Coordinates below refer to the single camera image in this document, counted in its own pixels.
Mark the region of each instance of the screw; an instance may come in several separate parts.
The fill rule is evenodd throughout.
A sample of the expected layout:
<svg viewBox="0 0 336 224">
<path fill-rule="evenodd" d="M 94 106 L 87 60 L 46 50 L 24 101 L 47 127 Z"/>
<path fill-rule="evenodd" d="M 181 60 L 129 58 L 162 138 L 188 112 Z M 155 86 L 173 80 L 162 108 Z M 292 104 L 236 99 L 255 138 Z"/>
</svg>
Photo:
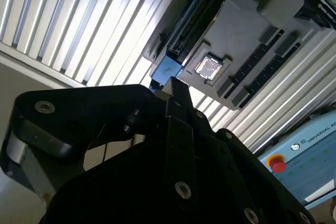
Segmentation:
<svg viewBox="0 0 336 224">
<path fill-rule="evenodd" d="M 203 117 L 204 117 L 204 115 L 203 115 L 203 113 L 202 113 L 201 111 L 197 111 L 197 112 L 196 112 L 196 115 L 198 115 L 200 118 L 203 118 Z"/>
<path fill-rule="evenodd" d="M 130 133 L 130 132 L 131 132 L 131 127 L 129 127 L 127 124 L 125 124 L 123 130 L 124 130 L 126 133 Z"/>
<path fill-rule="evenodd" d="M 292 151 L 297 151 L 300 148 L 299 144 L 292 144 L 292 146 L 290 147 Z"/>
<path fill-rule="evenodd" d="M 138 114 L 139 114 L 139 112 L 140 112 L 140 110 L 138 110 L 138 109 L 135 109 L 135 110 L 133 111 L 133 114 L 134 114 L 134 115 L 138 115 Z"/>
<path fill-rule="evenodd" d="M 191 189 L 190 187 L 184 183 L 183 181 L 176 182 L 175 190 L 178 195 L 183 199 L 190 199 L 191 197 Z"/>
<path fill-rule="evenodd" d="M 232 139 L 232 135 L 228 132 L 225 132 L 225 136 L 228 138 L 228 139 Z"/>
<path fill-rule="evenodd" d="M 252 224 L 258 224 L 259 223 L 258 216 L 256 215 L 256 213 L 252 209 L 245 208 L 244 209 L 244 214 L 245 214 L 246 218 L 249 220 L 249 222 L 251 222 Z"/>
<path fill-rule="evenodd" d="M 35 103 L 35 110 L 42 114 L 52 114 L 55 112 L 55 106 L 51 102 L 39 101 Z"/>
<path fill-rule="evenodd" d="M 300 212 L 301 218 L 307 223 L 310 224 L 310 220 L 308 219 L 308 217 L 303 213 Z"/>
</svg>

